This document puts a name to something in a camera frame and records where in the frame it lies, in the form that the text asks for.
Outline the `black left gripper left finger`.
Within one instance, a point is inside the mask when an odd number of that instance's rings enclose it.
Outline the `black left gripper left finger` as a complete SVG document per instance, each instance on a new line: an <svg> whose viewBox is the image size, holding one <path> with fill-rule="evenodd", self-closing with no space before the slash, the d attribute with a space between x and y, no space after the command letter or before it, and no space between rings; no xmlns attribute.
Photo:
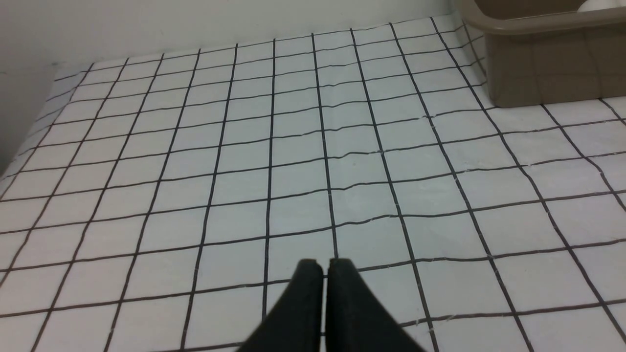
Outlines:
<svg viewBox="0 0 626 352"><path fill-rule="evenodd" d="M323 270L299 261L291 281L240 352L317 352L320 349Z"/></svg>

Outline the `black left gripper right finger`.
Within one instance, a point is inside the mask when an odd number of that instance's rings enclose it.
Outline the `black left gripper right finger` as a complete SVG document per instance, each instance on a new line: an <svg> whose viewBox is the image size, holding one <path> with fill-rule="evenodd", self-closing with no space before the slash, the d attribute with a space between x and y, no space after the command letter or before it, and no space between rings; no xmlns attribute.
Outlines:
<svg viewBox="0 0 626 352"><path fill-rule="evenodd" d="M328 352L423 352L374 296L350 259L331 259L327 270Z"/></svg>

